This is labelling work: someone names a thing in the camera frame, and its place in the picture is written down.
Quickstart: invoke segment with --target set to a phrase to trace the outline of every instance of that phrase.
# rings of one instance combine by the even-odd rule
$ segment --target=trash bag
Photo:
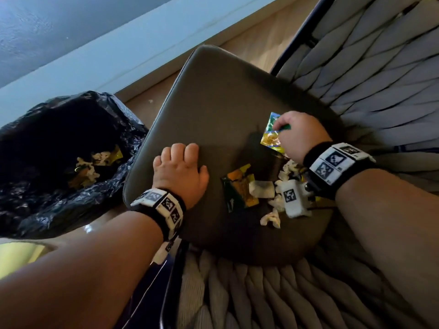
[[[148,129],[115,96],[88,91],[36,105],[0,129],[0,236],[53,238],[122,202],[122,187]],[[78,157],[123,155],[91,186],[69,180]]]

